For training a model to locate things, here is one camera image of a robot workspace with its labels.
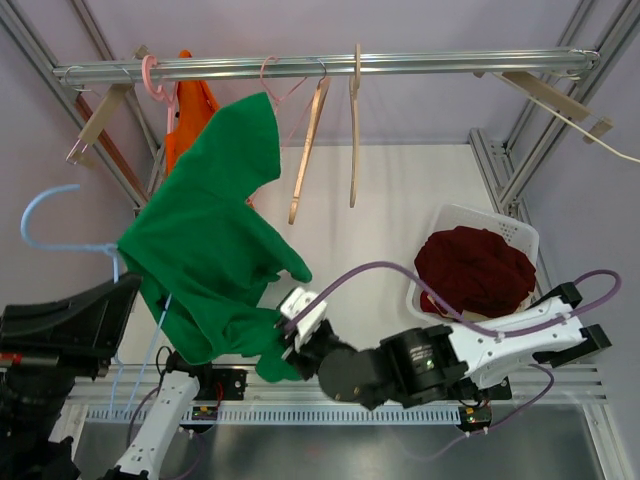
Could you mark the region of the wooden hanger with metal hook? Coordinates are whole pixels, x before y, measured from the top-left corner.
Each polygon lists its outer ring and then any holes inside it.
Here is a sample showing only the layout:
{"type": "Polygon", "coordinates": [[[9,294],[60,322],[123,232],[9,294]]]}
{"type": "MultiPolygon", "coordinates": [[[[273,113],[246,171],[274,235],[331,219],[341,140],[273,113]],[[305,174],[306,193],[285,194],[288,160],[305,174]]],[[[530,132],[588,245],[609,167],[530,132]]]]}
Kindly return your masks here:
{"type": "Polygon", "coordinates": [[[306,175],[306,170],[311,157],[311,152],[315,142],[315,138],[316,138],[320,118],[322,115],[322,111],[324,108],[326,96],[328,93],[328,89],[331,83],[331,80],[327,78],[327,69],[326,69],[325,63],[319,58],[316,58],[316,61],[321,65],[323,70],[323,75],[317,83],[316,89],[314,91],[314,94],[310,103],[309,124],[306,131],[306,136],[304,140],[302,156],[299,164],[296,183],[294,186],[293,196],[292,196],[292,200],[289,207],[289,214],[288,214],[289,225],[293,225],[296,219],[299,202],[301,198],[301,193],[302,193],[302,187],[303,187],[303,183],[306,175]]]}

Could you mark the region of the green t shirt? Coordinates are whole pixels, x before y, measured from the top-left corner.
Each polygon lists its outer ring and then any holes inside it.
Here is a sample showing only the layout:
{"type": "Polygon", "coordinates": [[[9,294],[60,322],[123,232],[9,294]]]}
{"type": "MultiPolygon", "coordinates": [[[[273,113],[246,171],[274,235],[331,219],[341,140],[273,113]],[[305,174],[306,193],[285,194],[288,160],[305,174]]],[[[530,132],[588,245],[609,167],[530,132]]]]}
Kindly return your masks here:
{"type": "Polygon", "coordinates": [[[307,283],[302,257],[249,197],[281,174],[277,120],[257,93],[221,108],[118,240],[141,295],[184,360],[255,358],[265,381],[295,381],[279,314],[259,302],[282,272],[307,283]]]}

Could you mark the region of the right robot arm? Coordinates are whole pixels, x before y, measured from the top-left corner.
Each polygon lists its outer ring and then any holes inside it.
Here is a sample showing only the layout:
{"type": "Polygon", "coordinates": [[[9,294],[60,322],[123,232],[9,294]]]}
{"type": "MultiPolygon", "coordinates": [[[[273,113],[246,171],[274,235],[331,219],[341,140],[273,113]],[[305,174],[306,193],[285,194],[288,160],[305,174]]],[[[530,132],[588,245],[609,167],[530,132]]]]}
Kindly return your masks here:
{"type": "Polygon", "coordinates": [[[495,318],[483,332],[459,323],[412,328],[358,350],[342,341],[314,292],[296,288],[281,302],[277,328],[282,358],[323,393],[368,410],[394,401],[405,408],[441,400],[480,400],[513,371],[529,364],[557,368],[610,347],[599,325],[574,315],[569,283],[527,310],[495,318]]]}

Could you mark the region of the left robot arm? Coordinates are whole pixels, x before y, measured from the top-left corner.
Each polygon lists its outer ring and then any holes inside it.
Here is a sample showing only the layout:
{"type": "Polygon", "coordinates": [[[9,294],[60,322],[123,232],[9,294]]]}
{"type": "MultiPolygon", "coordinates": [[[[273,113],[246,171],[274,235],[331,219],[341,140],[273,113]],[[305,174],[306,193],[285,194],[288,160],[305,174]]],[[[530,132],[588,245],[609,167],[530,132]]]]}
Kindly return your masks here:
{"type": "MultiPolygon", "coordinates": [[[[133,370],[118,350],[141,276],[125,273],[61,300],[8,305],[1,313],[1,476],[77,479],[75,431],[53,438],[62,418],[133,420],[132,401],[119,390],[133,370]]],[[[209,365],[169,356],[153,402],[107,479],[156,479],[172,437],[195,399],[214,387],[209,365]]]]}

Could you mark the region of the dark maroon t shirt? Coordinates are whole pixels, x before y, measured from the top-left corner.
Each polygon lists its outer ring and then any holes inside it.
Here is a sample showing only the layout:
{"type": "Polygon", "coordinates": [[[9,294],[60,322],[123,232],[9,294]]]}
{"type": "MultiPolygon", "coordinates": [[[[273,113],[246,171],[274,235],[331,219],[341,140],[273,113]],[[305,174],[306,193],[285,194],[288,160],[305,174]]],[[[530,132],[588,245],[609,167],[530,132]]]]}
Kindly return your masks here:
{"type": "Polygon", "coordinates": [[[458,226],[429,236],[414,259],[418,276],[460,313],[514,313],[535,288],[528,257],[486,229],[458,226]]]}

